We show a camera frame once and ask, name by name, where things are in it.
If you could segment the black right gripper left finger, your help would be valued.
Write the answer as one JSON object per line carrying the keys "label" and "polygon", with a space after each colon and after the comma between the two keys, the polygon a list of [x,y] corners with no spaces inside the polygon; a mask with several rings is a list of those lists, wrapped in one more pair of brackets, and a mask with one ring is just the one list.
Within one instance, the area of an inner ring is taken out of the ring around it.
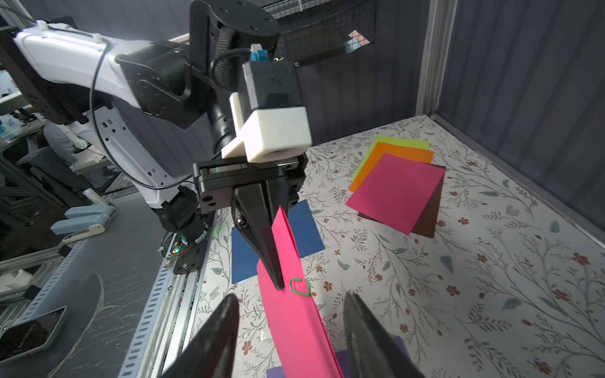
{"label": "black right gripper left finger", "polygon": [[161,378],[231,377],[238,329],[238,298],[229,294]]}

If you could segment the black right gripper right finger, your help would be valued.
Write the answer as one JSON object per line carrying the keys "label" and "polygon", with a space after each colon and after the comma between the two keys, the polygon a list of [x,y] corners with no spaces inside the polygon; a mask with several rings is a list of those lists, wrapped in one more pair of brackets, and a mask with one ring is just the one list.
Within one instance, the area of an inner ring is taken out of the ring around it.
{"label": "black right gripper right finger", "polygon": [[343,319],[352,377],[422,377],[369,307],[348,292]]}

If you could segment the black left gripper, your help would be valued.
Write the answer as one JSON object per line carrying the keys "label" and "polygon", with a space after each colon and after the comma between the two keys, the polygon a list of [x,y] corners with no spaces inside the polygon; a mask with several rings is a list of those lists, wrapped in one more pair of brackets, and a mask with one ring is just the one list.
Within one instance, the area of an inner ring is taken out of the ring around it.
{"label": "black left gripper", "polygon": [[306,179],[306,154],[275,162],[250,163],[245,157],[219,158],[193,165],[201,211],[232,206],[236,228],[254,249],[277,290],[285,287],[272,226],[280,209],[298,204]]}

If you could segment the green paperclip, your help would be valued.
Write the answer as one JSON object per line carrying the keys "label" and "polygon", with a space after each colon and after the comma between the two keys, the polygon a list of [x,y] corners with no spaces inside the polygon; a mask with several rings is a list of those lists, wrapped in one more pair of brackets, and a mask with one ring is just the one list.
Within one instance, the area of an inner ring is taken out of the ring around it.
{"label": "green paperclip", "polygon": [[312,289],[309,282],[303,278],[291,278],[289,280],[290,291],[294,295],[311,297]]}

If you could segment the lime green paper sheet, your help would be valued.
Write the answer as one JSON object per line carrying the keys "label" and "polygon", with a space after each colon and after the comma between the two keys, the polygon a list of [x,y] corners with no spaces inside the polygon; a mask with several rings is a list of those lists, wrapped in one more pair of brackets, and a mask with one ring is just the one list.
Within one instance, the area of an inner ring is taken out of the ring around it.
{"label": "lime green paper sheet", "polygon": [[434,153],[429,150],[430,142],[419,140],[405,140],[378,135],[370,145],[368,153],[355,172],[351,185],[355,186],[363,181],[385,154],[405,158],[414,162],[431,163]]}

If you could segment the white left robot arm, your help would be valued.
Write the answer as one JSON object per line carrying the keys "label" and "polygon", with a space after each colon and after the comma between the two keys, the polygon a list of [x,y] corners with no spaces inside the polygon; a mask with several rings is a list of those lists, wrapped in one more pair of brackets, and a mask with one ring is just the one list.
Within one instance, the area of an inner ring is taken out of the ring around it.
{"label": "white left robot arm", "polygon": [[[193,1],[186,43],[115,39],[33,20],[1,30],[1,66],[48,121],[84,139],[130,179],[164,229],[188,245],[205,216],[229,208],[274,287],[283,289],[272,225],[299,200],[312,144],[296,66],[276,61],[280,25],[246,1]],[[115,106],[187,129],[210,123],[214,155],[194,188],[172,177]]]}

